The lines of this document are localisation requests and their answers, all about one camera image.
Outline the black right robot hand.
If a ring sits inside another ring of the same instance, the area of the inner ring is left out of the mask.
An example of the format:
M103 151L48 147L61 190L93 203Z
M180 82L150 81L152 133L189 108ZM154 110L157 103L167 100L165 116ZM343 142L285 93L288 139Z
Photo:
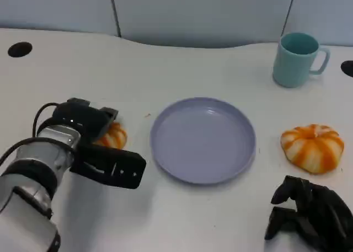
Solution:
M318 251L352 251L352 212L335 191L287 175L271 203L265 240L296 232Z

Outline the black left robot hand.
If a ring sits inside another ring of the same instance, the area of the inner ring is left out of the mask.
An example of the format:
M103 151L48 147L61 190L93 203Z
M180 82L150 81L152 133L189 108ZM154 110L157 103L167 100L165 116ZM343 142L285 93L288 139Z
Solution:
M56 107L52 118L77 130L89 142L95 142L107 133L118 113L113 108L91 106L88 100L70 98Z

